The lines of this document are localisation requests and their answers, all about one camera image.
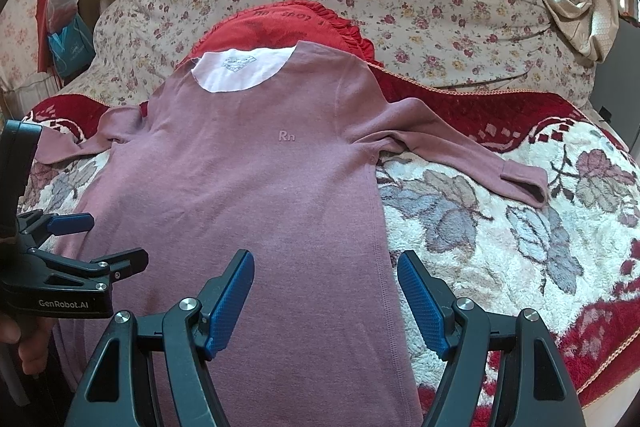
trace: pink long-sleeve shirt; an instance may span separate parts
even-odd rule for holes
[[[420,100],[388,103],[353,55],[311,42],[274,63],[242,53],[207,54],[196,69],[188,62],[156,90],[145,118],[138,106],[112,108],[84,143],[43,128],[42,163],[111,149],[76,208],[94,215],[94,229],[61,238],[58,252],[88,261],[145,248],[146,271],[113,290],[114,309],[144,315],[195,296],[246,248],[255,282],[228,347],[209,364],[231,425],[418,426],[379,153],[409,148],[535,207],[546,200],[546,173],[502,160]],[[229,71],[241,84],[260,82],[216,86]],[[56,344],[72,385],[106,324],[60,321]],[[173,427],[162,363],[156,379]]]

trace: human hand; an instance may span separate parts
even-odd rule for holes
[[[37,317],[35,320],[36,329],[33,334],[18,346],[18,356],[25,375],[37,375],[44,371],[49,355],[49,337],[55,324],[55,319],[47,317]],[[20,341],[20,334],[18,324],[0,313],[0,343],[16,344]]]

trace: metal bolt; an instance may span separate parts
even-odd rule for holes
[[[522,313],[524,315],[524,318],[531,322],[535,322],[540,318],[540,314],[537,311],[532,310],[531,308],[524,308]]]
[[[469,311],[474,308],[474,302],[469,297],[461,297],[456,301],[458,308],[461,310]]]
[[[122,311],[122,312],[116,313],[115,318],[118,324],[124,324],[131,318],[131,314],[127,311]]]
[[[198,301],[193,297],[187,297],[186,299],[182,299],[180,301],[180,309],[183,311],[193,310],[198,305]]]

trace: blue textured pad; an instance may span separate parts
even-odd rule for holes
[[[89,232],[94,227],[94,216],[89,213],[54,216],[47,223],[47,232],[51,235]]]
[[[254,269],[254,256],[248,252],[211,314],[209,338],[205,343],[205,350],[211,358],[225,349],[229,343],[246,296],[254,282]]]
[[[442,313],[405,254],[398,259],[398,282],[414,314],[424,343],[443,360],[449,351],[449,343],[444,335]]]

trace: fuzzy floral blanket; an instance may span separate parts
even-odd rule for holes
[[[583,405],[636,371],[640,183],[629,155],[554,94],[451,94],[374,73],[388,100],[419,96],[488,149],[546,169],[550,182],[550,204],[534,210],[411,153],[382,156],[377,177],[394,269],[403,250],[415,250],[432,275],[487,311],[516,315],[525,307],[537,309]],[[38,104],[27,120],[83,140],[95,133],[105,110],[83,95],[67,94]],[[108,154],[53,167],[35,163],[22,209],[71,213]],[[444,364],[426,349],[401,291],[399,299],[427,410]],[[497,354],[487,362],[478,426],[489,415],[497,362]]]

